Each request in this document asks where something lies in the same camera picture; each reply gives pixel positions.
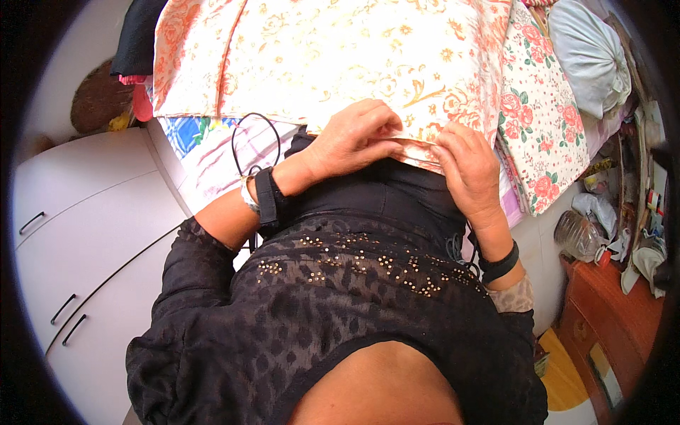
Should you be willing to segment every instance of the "plastic bottle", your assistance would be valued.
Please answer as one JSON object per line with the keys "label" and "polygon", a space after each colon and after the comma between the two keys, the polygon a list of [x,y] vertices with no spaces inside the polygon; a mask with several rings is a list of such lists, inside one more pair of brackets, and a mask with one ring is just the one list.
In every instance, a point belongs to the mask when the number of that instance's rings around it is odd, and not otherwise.
{"label": "plastic bottle", "polygon": [[597,229],[586,217],[573,209],[562,214],[553,236],[563,250],[583,262],[595,260],[600,250],[600,235]]}

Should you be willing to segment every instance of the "white wall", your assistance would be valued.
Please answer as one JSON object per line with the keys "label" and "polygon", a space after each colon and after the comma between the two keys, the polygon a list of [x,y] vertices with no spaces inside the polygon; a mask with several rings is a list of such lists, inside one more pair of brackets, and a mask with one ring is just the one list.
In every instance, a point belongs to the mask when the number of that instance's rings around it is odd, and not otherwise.
{"label": "white wall", "polygon": [[82,80],[116,54],[125,12],[132,0],[90,0],[64,34],[44,69],[24,117],[19,158],[39,134],[57,144],[78,135],[71,102]]}

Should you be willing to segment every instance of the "cabinet door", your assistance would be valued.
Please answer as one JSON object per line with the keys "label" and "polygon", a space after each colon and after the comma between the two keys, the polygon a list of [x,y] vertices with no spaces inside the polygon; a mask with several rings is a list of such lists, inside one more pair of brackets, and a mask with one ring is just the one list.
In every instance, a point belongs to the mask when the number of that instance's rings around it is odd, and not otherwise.
{"label": "cabinet door", "polygon": [[[120,425],[130,409],[125,350],[151,324],[172,232],[121,270],[80,308],[47,354],[63,392],[91,425]],[[66,345],[62,341],[78,320]]]}
{"label": "cabinet door", "polygon": [[156,170],[145,137],[146,130],[138,128],[102,133],[56,146],[19,165],[12,188],[14,247],[76,203]]}
{"label": "cabinet door", "polygon": [[41,349],[101,282],[185,219],[155,171],[74,205],[26,239],[16,250],[19,284]]}

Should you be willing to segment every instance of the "leopard print sleeve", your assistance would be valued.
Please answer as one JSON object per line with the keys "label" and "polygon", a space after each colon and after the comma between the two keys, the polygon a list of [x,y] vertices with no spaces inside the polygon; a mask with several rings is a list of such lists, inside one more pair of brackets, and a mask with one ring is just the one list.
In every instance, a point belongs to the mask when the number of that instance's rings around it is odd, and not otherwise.
{"label": "leopard print sleeve", "polygon": [[534,288],[529,275],[524,274],[522,280],[502,291],[486,288],[491,300],[496,305],[498,313],[524,313],[534,308]]}

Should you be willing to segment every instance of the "right hand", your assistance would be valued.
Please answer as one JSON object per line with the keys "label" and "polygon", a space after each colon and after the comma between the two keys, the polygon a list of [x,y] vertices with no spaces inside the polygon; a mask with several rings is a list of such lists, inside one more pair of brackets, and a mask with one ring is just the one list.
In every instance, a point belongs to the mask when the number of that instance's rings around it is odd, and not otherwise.
{"label": "right hand", "polygon": [[450,122],[430,150],[439,159],[456,206],[476,230],[505,215],[500,208],[500,164],[479,131]]}
{"label": "right hand", "polygon": [[320,182],[401,153],[401,144],[384,140],[401,129],[401,119],[385,102],[364,99],[332,116],[321,134],[300,154],[307,157],[311,174]]}

